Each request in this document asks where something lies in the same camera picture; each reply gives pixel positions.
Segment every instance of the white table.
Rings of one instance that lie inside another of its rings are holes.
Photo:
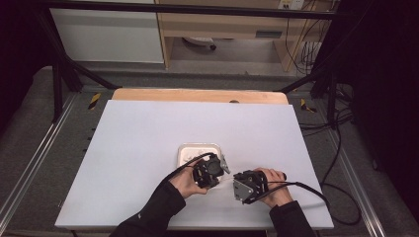
[[[176,168],[182,143],[221,147],[231,174],[206,196],[186,199],[169,229],[270,229],[269,208],[235,200],[233,174],[257,167],[284,171],[320,191],[292,106],[109,101],[55,225],[115,227],[137,213]],[[289,187],[312,228],[332,228],[324,202]]]

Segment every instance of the person's right hand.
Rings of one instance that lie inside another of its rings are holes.
[[[269,182],[284,182],[285,181],[284,173],[281,171],[276,171],[273,169],[264,169],[264,168],[257,168],[255,171],[262,171],[263,173],[265,173],[265,176],[268,179],[269,190],[281,185],[281,183],[269,183]],[[270,208],[272,208],[275,205],[281,206],[283,204],[291,202],[293,201],[293,198],[291,197],[291,194],[289,190],[287,189],[287,187],[283,187],[274,191],[268,196],[263,197],[261,201],[264,202],[266,205],[268,205]]]

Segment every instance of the black cable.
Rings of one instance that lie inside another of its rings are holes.
[[[288,33],[289,33],[289,28],[290,28],[290,18],[287,18],[287,28],[286,28],[286,50],[287,50],[288,55],[289,55],[289,56],[290,56],[290,58],[291,58],[291,61],[293,62],[293,65],[295,66],[295,69],[296,69],[299,73],[304,74],[304,72],[301,72],[301,71],[300,71],[300,70],[303,70],[303,68],[300,68],[300,67],[296,64],[296,62],[295,62],[295,60],[293,60],[293,56],[291,55],[290,50],[289,50],[289,48],[288,48]]]
[[[172,179],[173,177],[175,177],[177,174],[179,174],[179,172],[181,172],[183,169],[185,169],[186,167],[189,167],[189,165],[191,164],[191,163],[193,163],[193,162],[195,162],[195,161],[197,161],[197,160],[199,160],[199,159],[202,159],[202,158],[204,158],[204,157],[206,157],[206,156],[211,156],[211,155],[215,155],[214,153],[212,153],[212,152],[207,152],[207,153],[204,153],[204,154],[202,154],[202,155],[199,155],[199,156],[197,156],[197,157],[194,157],[193,159],[191,159],[190,161],[188,161],[187,163],[185,163],[184,165],[182,165],[182,166],[180,166],[180,167],[178,167],[176,170],[174,170],[172,173],[170,173],[168,176],[166,176],[161,182],[160,182],[160,184],[157,186],[157,188],[154,190],[154,192],[153,192],[153,195],[154,195],[154,193],[156,193],[156,191],[158,191],[163,185],[165,185],[170,179]]]
[[[355,207],[357,209],[357,212],[358,212],[357,219],[354,220],[354,221],[343,221],[343,220],[337,218],[336,216],[330,214],[330,216],[332,217],[332,219],[334,219],[335,221],[337,221],[337,222],[339,222],[341,224],[344,224],[344,225],[356,225],[356,224],[358,224],[361,221],[361,219],[362,219],[362,215],[361,215],[362,212],[361,212],[360,206],[358,205],[358,202],[354,199],[354,197],[352,197],[351,194],[349,194],[348,192],[344,191],[343,189],[341,189],[341,188],[339,188],[337,186],[334,186],[334,185],[331,185],[331,184],[328,184],[328,183],[322,183],[322,184],[320,184],[320,187],[322,189],[323,189],[324,186],[331,187],[331,188],[333,188],[335,190],[338,190],[338,191],[342,192],[343,194],[345,194],[354,203],[354,205],[355,205]]]
[[[343,111],[340,111],[337,114],[336,119],[339,119],[340,113],[342,113],[342,112]],[[339,157],[339,153],[340,153],[341,146],[342,146],[342,136],[341,136],[341,132],[340,132],[340,129],[339,129],[339,125],[338,124],[336,125],[336,132],[338,133],[338,139],[339,139],[339,141],[338,141],[338,148],[337,148],[337,151],[336,151],[335,156],[333,157],[332,163],[330,164],[329,168],[327,169],[327,172],[324,175],[324,177],[323,177],[322,181],[320,182],[320,184],[325,183],[327,177],[329,176],[330,172],[332,171],[333,166],[335,165],[335,163],[336,163],[336,161],[338,160],[338,157]]]
[[[340,119],[340,114],[341,114],[342,112],[344,112],[344,111],[347,111],[347,110],[349,110],[349,108],[345,108],[344,110],[341,110],[341,111],[340,111],[340,112],[336,115],[336,120],[339,120],[339,119]],[[324,186],[329,186],[329,187],[331,187],[331,188],[334,188],[334,189],[336,189],[336,190],[338,190],[338,191],[342,192],[343,194],[345,194],[346,196],[348,196],[348,197],[352,200],[352,202],[355,204],[355,207],[356,207],[357,212],[358,212],[358,217],[357,217],[357,219],[356,219],[356,220],[354,220],[354,221],[349,221],[349,222],[348,222],[348,221],[343,221],[343,220],[341,220],[341,219],[337,218],[336,216],[334,216],[334,215],[332,215],[332,214],[330,214],[330,215],[331,215],[332,219],[334,219],[335,221],[337,221],[337,222],[339,222],[339,223],[341,223],[341,224],[344,224],[344,225],[356,225],[356,224],[358,224],[358,223],[361,221],[361,217],[362,217],[362,215],[361,215],[361,209],[360,209],[360,207],[359,207],[359,205],[358,205],[357,201],[356,201],[356,200],[352,197],[352,195],[351,195],[351,194],[349,194],[348,192],[344,191],[343,189],[341,189],[341,188],[339,188],[339,187],[337,187],[337,186],[334,186],[334,185],[331,185],[331,184],[327,184],[327,183],[326,183],[326,179],[327,179],[327,177],[329,176],[330,172],[332,171],[332,169],[333,169],[334,165],[336,164],[336,161],[337,161],[337,159],[338,159],[338,157],[339,157],[339,153],[340,153],[340,150],[341,150],[341,147],[342,147],[342,135],[341,135],[340,128],[339,128],[339,122],[336,122],[336,132],[337,132],[337,134],[338,134],[338,139],[339,139],[339,141],[338,141],[338,147],[337,147],[337,150],[336,150],[336,154],[335,154],[335,156],[333,157],[332,163],[330,164],[330,166],[329,166],[329,168],[328,168],[328,170],[327,170],[326,174],[324,175],[324,177],[323,177],[322,181],[320,182],[320,188],[323,190],[323,187],[324,187]]]
[[[366,10],[364,11],[363,15],[360,17],[358,22],[355,24],[355,26],[352,29],[350,29],[350,31],[337,43],[337,45],[331,50],[331,52],[316,65],[314,72],[310,73],[309,75],[306,75],[305,77],[299,79],[296,82],[291,83],[289,86],[286,86],[279,90],[274,90],[273,92],[282,92],[286,94],[294,90],[295,88],[298,88],[309,81],[317,80],[319,76],[324,75],[324,73],[327,72],[333,66],[333,64],[337,60],[336,57],[342,56],[341,53],[338,53],[339,50],[341,50],[345,43],[349,43],[350,37],[354,34],[358,26],[361,24],[362,20],[367,16],[368,11],[372,8],[375,1],[376,0],[370,0],[369,5],[366,7]]]
[[[312,187],[310,187],[308,185],[305,185],[303,183],[300,183],[300,182],[285,182],[285,181],[283,181],[283,182],[278,182],[278,183],[283,183],[283,184],[282,185],[279,185],[277,187],[274,187],[273,189],[271,189],[271,190],[269,190],[269,191],[261,194],[260,196],[252,199],[251,201],[249,201],[249,204],[255,202],[256,200],[260,200],[260,199],[268,196],[269,194],[271,194],[271,193],[273,193],[273,192],[275,192],[275,191],[277,191],[277,190],[279,190],[281,188],[284,188],[286,186],[298,186],[298,187],[301,187],[301,188],[303,188],[305,190],[308,190],[308,191],[312,192],[313,194],[317,195],[318,197],[322,198],[323,201],[324,201],[324,203],[327,206],[327,209],[330,209],[329,200],[327,200],[327,198],[321,192],[315,190],[314,188],[312,188]]]

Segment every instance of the black metal frame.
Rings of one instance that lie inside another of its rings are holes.
[[[38,0],[30,1],[27,11],[34,15],[39,26],[46,34],[48,43],[52,47],[56,64],[53,65],[54,80],[54,119],[56,121],[62,112],[62,93],[60,79],[64,79],[70,91],[80,91],[82,84],[76,73],[82,73],[90,79],[98,82],[108,89],[118,89],[121,86],[107,82],[103,78],[73,61],[65,52],[59,36],[52,30],[51,25],[45,19],[45,11],[55,9],[77,9],[95,11],[121,11],[121,12],[149,12],[149,13],[176,13],[176,14],[203,14],[203,15],[225,15],[225,16],[248,16],[267,18],[288,18],[288,19],[319,19],[319,20],[348,20],[355,16],[348,13],[334,12],[309,12],[272,10],[258,8],[237,8],[237,7],[214,7],[214,6],[192,6],[192,5],[167,5],[167,4],[142,4],[142,3],[114,3],[114,2],[92,2],[92,1],[65,1],[65,0]],[[287,93],[294,88],[310,81],[303,78],[296,83],[289,85],[281,92]]]

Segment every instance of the cable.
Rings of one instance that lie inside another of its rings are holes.
[[[341,132],[340,132],[339,125],[340,124],[343,124],[344,122],[346,122],[348,120],[352,120],[353,119],[352,112],[347,113],[347,114],[344,114],[344,115],[341,116],[341,114],[343,112],[348,111],[348,110],[350,110],[350,109],[349,108],[345,108],[345,109],[339,111],[337,113],[337,115],[336,115],[335,122],[333,122],[333,124],[336,127],[336,131],[338,133],[338,139],[339,139],[339,141],[338,141],[338,147],[337,147],[336,154],[333,157],[332,163],[330,164],[330,166],[327,169],[327,171],[326,171],[326,173],[325,173],[322,181],[319,184],[320,184],[320,188],[322,190],[323,190],[323,187],[327,186],[327,187],[333,188],[333,189],[335,189],[335,190],[343,193],[344,195],[346,195],[355,204],[355,207],[356,207],[357,212],[358,212],[358,216],[357,216],[356,220],[354,220],[354,221],[344,221],[344,220],[341,220],[338,217],[330,214],[330,216],[332,217],[332,219],[335,220],[336,222],[341,223],[341,224],[344,224],[344,225],[356,225],[356,224],[358,224],[361,221],[361,218],[362,218],[362,212],[361,212],[361,209],[360,209],[357,201],[354,199],[354,197],[352,197],[351,194],[349,194],[348,192],[344,191],[343,189],[341,189],[341,188],[339,188],[337,186],[334,186],[334,185],[331,185],[331,184],[326,183],[326,179],[329,176],[332,168],[334,167],[334,165],[335,165],[335,163],[336,163],[336,161],[337,161],[337,159],[339,157],[339,153],[340,153],[340,150],[341,150],[341,147],[342,147],[342,135],[341,135]],[[315,130],[315,129],[320,129],[318,131],[315,131],[314,133],[305,135],[305,136],[309,136],[309,135],[313,135],[313,134],[316,134],[318,132],[324,131],[326,129],[329,129],[331,127],[332,123],[321,123],[321,124],[300,123],[300,125],[303,125],[303,126],[301,126],[301,130]]]
[[[287,18],[287,28],[286,28],[286,50],[288,55],[291,58],[291,61],[293,62],[293,65],[295,66],[295,69],[300,72],[301,74],[304,74],[304,72],[301,72],[300,70],[303,70],[303,68],[300,68],[296,63],[295,60],[293,60],[293,56],[290,53],[290,50],[288,48],[288,33],[289,33],[289,28],[290,28],[290,18]]]
[[[358,205],[357,201],[354,199],[354,197],[352,197],[352,195],[351,195],[351,194],[349,194],[348,192],[344,191],[343,189],[341,189],[341,188],[339,188],[339,187],[337,187],[337,186],[334,186],[334,185],[331,185],[331,184],[328,184],[328,183],[322,183],[322,184],[320,184],[320,187],[321,187],[321,189],[322,189],[322,190],[323,190],[323,187],[324,187],[324,186],[331,187],[331,188],[333,188],[333,189],[335,189],[335,190],[337,190],[337,191],[340,191],[341,193],[345,194],[345,195],[346,195],[348,198],[350,198],[350,199],[351,199],[351,201],[354,203],[354,205],[355,205],[355,207],[356,207],[356,209],[357,209],[357,212],[358,212],[357,219],[356,219],[356,220],[354,220],[354,221],[343,221],[343,220],[341,220],[341,219],[337,218],[336,216],[334,216],[334,215],[330,214],[330,216],[332,217],[332,219],[334,219],[334,220],[336,220],[337,222],[339,222],[339,223],[341,223],[341,224],[344,224],[344,225],[356,225],[356,224],[358,224],[358,223],[361,221],[361,219],[362,219],[362,215],[361,215],[361,208],[360,208],[360,206]]]
[[[265,192],[265,193],[261,194],[260,196],[258,196],[258,197],[256,197],[256,198],[254,198],[254,199],[250,200],[250,201],[249,201],[249,204],[251,204],[251,203],[255,202],[256,200],[260,200],[260,199],[262,199],[262,198],[264,198],[264,197],[268,196],[269,194],[273,193],[274,191],[279,190],[279,189],[281,189],[281,188],[284,188],[284,187],[286,187],[286,186],[298,186],[298,187],[301,187],[301,188],[303,188],[303,189],[305,189],[305,190],[308,190],[308,191],[312,192],[313,194],[317,195],[318,197],[322,198],[322,199],[323,199],[323,201],[324,201],[324,203],[325,203],[325,204],[326,204],[326,206],[327,206],[327,209],[330,209],[330,203],[329,203],[329,201],[327,200],[327,198],[326,198],[326,197],[325,197],[325,196],[324,196],[321,192],[319,192],[319,191],[315,190],[314,188],[312,188],[312,187],[310,187],[310,186],[308,186],[308,185],[305,185],[305,184],[303,184],[303,183],[300,183],[300,182],[285,182],[285,181],[283,181],[283,182],[278,182],[278,183],[283,183],[283,184],[282,184],[282,185],[279,185],[279,186],[277,186],[277,187],[274,187],[273,189],[271,189],[271,190],[269,190],[269,191],[267,191],[267,192]]]
[[[207,152],[207,153],[204,153],[204,154],[202,154],[202,155],[199,155],[199,156],[197,156],[197,157],[194,157],[193,159],[191,159],[190,161],[188,161],[187,163],[185,163],[184,165],[182,165],[182,166],[180,166],[180,167],[178,167],[176,170],[174,170],[172,173],[170,173],[168,176],[166,176],[161,182],[160,182],[160,184],[157,186],[157,188],[154,190],[154,192],[153,192],[153,195],[154,195],[154,193],[156,193],[163,185],[165,185],[170,179],[172,179],[175,175],[177,175],[177,174],[179,174],[179,172],[181,172],[183,169],[185,169],[186,167],[189,167],[189,165],[191,164],[191,163],[193,163],[193,162],[195,162],[195,161],[197,161],[197,160],[199,160],[199,159],[201,159],[201,158],[204,158],[204,157],[206,157],[206,156],[211,156],[211,155],[215,155],[214,153],[212,153],[212,152]]]
[[[340,114],[342,112],[346,111],[346,110],[349,110],[349,108],[345,108],[344,110],[341,110],[336,115],[336,120],[339,120],[340,119]],[[344,225],[356,225],[356,224],[358,224],[361,221],[361,209],[360,209],[357,201],[351,196],[351,194],[347,193],[346,191],[342,190],[341,188],[326,183],[326,179],[329,176],[330,172],[332,171],[333,167],[335,166],[336,161],[337,161],[337,159],[339,157],[339,153],[340,153],[341,147],[342,147],[342,135],[341,135],[340,128],[339,128],[339,122],[336,122],[336,132],[338,134],[338,139],[339,139],[339,141],[338,141],[338,147],[337,147],[337,150],[336,150],[336,154],[333,157],[332,163],[330,164],[329,168],[327,169],[326,174],[324,175],[322,181],[320,182],[320,188],[323,190],[323,187],[324,186],[329,186],[331,188],[334,188],[334,189],[342,192],[343,194],[345,194],[346,196],[348,196],[352,200],[352,202],[355,204],[356,209],[357,209],[357,212],[358,212],[358,218],[355,221],[350,221],[350,222],[343,221],[343,220],[340,220],[339,218],[337,218],[336,216],[334,216],[332,214],[330,214],[330,215],[332,216],[332,219],[334,219],[335,221],[337,221],[337,222],[339,222],[341,224],[344,224]]]

